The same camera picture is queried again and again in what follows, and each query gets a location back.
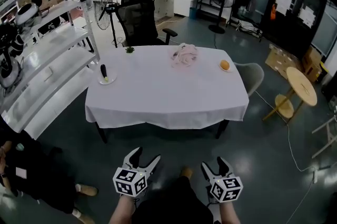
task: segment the white box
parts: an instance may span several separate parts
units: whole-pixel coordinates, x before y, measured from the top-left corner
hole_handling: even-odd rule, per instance
[[[174,13],[189,17],[192,3],[192,0],[174,0]]]
[[[113,182],[117,193],[134,198],[147,188],[145,172],[123,168],[117,168]]]

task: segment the small plate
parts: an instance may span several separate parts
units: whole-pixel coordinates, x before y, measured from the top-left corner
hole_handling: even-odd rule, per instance
[[[220,63],[219,63],[219,68],[223,71],[226,71],[226,72],[232,72],[233,70],[231,69],[231,66],[230,66],[230,69],[229,70],[224,70],[221,66],[220,66]]]
[[[108,82],[103,78],[101,72],[100,71],[98,72],[97,79],[98,79],[98,82],[100,84],[103,84],[103,85],[111,84],[114,81],[116,81],[116,79],[117,79],[117,72],[115,70],[113,70],[113,68],[111,68],[111,67],[107,67],[106,68],[106,75],[107,75],[107,77],[109,79]]]

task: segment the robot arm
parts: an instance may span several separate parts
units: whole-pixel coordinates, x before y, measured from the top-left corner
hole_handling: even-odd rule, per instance
[[[153,174],[161,156],[157,155],[150,163],[139,166],[142,147],[131,151],[123,161],[122,168],[117,168],[113,181],[117,193],[137,197],[147,188],[147,179]]]
[[[223,158],[217,157],[219,173],[214,173],[205,163],[201,163],[201,170],[205,179],[212,185],[210,194],[217,202],[229,202],[239,198],[243,185],[240,177],[233,173],[232,166]]]

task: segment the brown shoe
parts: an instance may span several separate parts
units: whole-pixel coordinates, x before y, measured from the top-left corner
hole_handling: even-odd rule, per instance
[[[80,193],[88,195],[88,196],[96,196],[97,189],[95,187],[86,186],[84,184],[81,185]]]
[[[81,214],[81,216],[78,218],[78,220],[80,220],[84,224],[95,224],[94,220],[92,220],[91,217],[89,217],[85,214]]]
[[[183,169],[180,172],[180,177],[186,176],[190,180],[192,177],[192,174],[193,174],[192,169],[190,169],[189,167],[183,167]]]

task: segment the helmet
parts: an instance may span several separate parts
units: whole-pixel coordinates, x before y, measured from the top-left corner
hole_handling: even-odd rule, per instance
[[[41,15],[35,3],[28,3],[21,7],[15,15],[15,24],[19,33],[25,35],[35,24],[41,22]]]

